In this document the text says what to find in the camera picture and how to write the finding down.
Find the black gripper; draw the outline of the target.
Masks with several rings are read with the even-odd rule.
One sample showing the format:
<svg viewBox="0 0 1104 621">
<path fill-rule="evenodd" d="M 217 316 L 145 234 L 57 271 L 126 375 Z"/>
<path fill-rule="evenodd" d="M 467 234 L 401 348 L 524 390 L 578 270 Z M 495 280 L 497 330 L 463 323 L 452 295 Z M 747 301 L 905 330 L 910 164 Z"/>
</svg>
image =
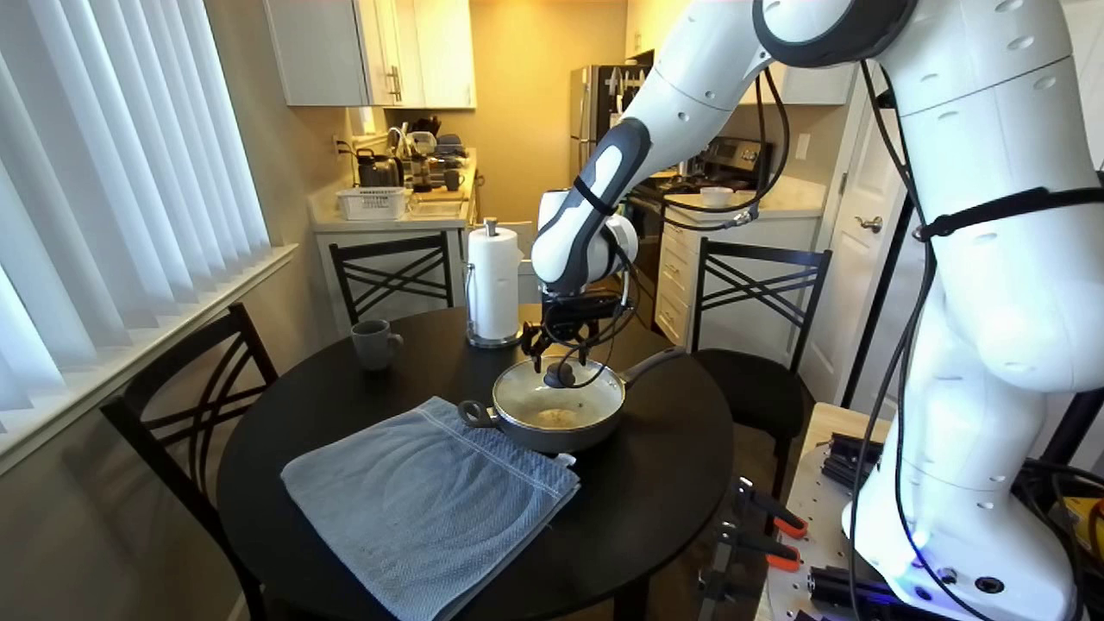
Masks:
<svg viewBox="0 0 1104 621">
<path fill-rule="evenodd" d="M 541 369 L 541 354 L 553 346 L 574 348 L 578 367 L 591 367 L 595 348 L 602 346 L 602 323 L 620 313 L 618 295 L 547 295 L 541 329 L 529 323 L 521 330 L 521 352 Z"/>
</svg>

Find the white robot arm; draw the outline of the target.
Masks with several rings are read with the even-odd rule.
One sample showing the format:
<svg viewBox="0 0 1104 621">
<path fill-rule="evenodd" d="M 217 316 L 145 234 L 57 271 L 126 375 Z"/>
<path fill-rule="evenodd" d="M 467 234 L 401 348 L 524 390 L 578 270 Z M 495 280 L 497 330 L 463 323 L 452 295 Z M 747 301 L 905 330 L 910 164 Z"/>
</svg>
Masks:
<svg viewBox="0 0 1104 621">
<path fill-rule="evenodd" d="M 1104 385 L 1104 199 L 1059 0 L 690 0 L 530 247 L 574 295 L 634 255 L 614 202 L 720 130 L 773 63 L 878 63 L 935 255 L 905 406 L 842 523 L 910 607 L 1074 621 L 1059 538 L 1012 495 L 1053 394 Z"/>
</svg>

